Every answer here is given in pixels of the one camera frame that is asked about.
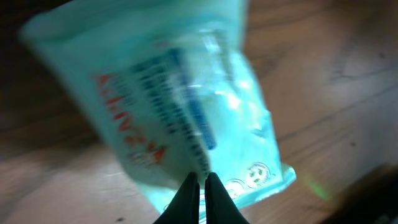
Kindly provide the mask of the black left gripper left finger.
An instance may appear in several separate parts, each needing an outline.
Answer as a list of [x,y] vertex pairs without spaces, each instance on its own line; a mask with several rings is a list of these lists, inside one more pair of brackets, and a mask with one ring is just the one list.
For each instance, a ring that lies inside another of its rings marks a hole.
[[154,224],[198,224],[199,200],[200,185],[196,173],[191,172]]

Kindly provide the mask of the teal wet wipes pack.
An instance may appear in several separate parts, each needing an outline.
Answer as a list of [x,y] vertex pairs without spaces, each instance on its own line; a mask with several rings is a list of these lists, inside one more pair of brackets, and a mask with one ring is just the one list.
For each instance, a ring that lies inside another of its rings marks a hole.
[[246,1],[70,1],[20,40],[53,72],[159,211],[214,172],[240,210],[296,179],[243,54]]

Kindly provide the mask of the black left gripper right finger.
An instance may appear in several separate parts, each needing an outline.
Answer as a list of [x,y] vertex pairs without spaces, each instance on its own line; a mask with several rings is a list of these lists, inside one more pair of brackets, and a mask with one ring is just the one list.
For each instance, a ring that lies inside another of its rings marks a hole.
[[214,172],[205,181],[205,203],[207,224],[249,224]]

